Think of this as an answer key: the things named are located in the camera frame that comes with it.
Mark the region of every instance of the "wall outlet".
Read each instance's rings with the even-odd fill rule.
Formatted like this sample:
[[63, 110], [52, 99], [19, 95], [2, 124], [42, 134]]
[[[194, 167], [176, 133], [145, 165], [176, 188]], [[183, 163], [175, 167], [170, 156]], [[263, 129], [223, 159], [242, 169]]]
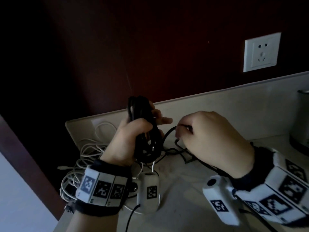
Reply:
[[245, 41], [243, 72], [277, 64], [281, 32]]

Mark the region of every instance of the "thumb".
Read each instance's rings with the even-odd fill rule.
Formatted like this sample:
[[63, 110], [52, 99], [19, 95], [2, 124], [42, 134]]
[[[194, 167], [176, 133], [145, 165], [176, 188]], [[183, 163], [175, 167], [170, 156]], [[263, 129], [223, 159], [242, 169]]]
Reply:
[[139, 118], [134, 121], [131, 121], [124, 127], [127, 136], [134, 136], [142, 133], [148, 133], [152, 130], [152, 124], [146, 121], [144, 118]]
[[181, 138], [183, 142], [186, 142], [188, 139], [191, 139], [193, 134], [184, 126], [177, 125], [176, 126], [176, 138]]

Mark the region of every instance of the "person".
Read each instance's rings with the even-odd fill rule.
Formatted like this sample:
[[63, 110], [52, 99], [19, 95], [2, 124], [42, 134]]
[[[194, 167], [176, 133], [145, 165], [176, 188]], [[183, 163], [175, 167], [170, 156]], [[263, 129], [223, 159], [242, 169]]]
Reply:
[[[171, 118], [162, 117], [161, 112], [150, 104], [157, 125], [172, 123]], [[192, 126], [192, 132], [183, 125]], [[152, 124], [143, 118], [132, 122], [128, 118], [122, 120], [100, 159], [109, 164], [131, 166], [134, 162], [136, 137], [151, 129]], [[246, 175], [253, 168], [254, 148], [225, 117], [216, 112], [199, 111], [184, 116], [176, 127], [176, 138], [180, 138], [197, 158], [222, 169], [235, 179]], [[95, 217], [75, 211], [66, 232], [114, 232], [117, 230], [117, 222], [118, 214]]]

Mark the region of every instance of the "black wristband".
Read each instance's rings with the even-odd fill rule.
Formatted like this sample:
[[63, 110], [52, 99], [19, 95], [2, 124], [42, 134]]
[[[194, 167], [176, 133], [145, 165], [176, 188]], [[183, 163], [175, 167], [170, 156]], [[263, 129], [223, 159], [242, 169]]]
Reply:
[[269, 172], [273, 169], [273, 152], [264, 147], [254, 148], [254, 164], [252, 170], [241, 178], [230, 178], [236, 190], [251, 191], [265, 182]]
[[116, 215], [120, 211], [122, 206], [124, 205], [129, 195], [129, 188], [132, 182], [131, 167], [122, 167], [118, 165], [108, 164], [102, 160], [95, 160], [93, 165], [90, 166], [90, 168], [98, 172], [128, 178], [125, 189], [124, 189], [124, 193], [121, 199], [120, 206], [119, 207], [102, 207], [98, 205], [85, 203], [78, 199], [75, 203], [75, 209], [82, 214], [86, 214], [90, 216], [104, 217], [104, 216]]

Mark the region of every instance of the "metal container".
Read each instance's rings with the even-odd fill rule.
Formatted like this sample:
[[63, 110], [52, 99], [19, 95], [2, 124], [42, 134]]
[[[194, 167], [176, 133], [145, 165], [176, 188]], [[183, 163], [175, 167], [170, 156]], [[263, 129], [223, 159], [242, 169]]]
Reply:
[[291, 145], [309, 156], [309, 90], [298, 90], [299, 110], [290, 132]]

